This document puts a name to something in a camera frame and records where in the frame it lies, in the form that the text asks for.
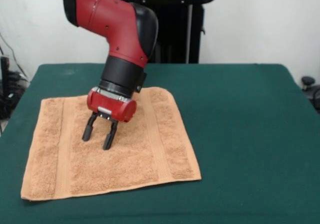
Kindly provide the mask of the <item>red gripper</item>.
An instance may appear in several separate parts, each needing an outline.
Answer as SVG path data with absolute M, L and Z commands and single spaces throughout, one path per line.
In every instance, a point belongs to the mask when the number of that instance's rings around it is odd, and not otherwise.
M 87 95 L 87 106 L 93 112 L 86 124 L 82 140 L 86 142 L 90 139 L 98 112 L 103 113 L 114 120 L 111 122 L 110 132 L 107 134 L 102 147 L 103 150 L 109 150 L 117 132 L 118 121 L 129 122 L 136 112 L 137 102 L 133 99 L 94 87 Z

